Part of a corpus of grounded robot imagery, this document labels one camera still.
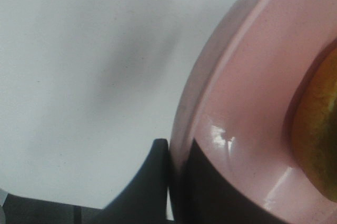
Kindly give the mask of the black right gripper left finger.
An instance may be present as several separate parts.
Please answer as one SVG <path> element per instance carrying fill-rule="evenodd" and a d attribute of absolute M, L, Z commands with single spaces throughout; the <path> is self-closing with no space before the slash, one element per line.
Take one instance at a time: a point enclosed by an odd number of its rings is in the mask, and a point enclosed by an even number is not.
<path fill-rule="evenodd" d="M 168 223 L 168 143 L 153 141 L 141 168 L 124 190 L 88 223 Z M 1 223 L 85 223 L 83 208 L 8 195 Z"/>

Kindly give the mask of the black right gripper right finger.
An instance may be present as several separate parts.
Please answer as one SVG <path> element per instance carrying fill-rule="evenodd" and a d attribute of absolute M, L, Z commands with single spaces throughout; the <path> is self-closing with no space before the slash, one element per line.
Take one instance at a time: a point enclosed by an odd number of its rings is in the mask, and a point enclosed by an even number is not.
<path fill-rule="evenodd" d="M 267 212 L 220 175 L 196 141 L 171 194 L 176 223 L 271 223 Z"/>

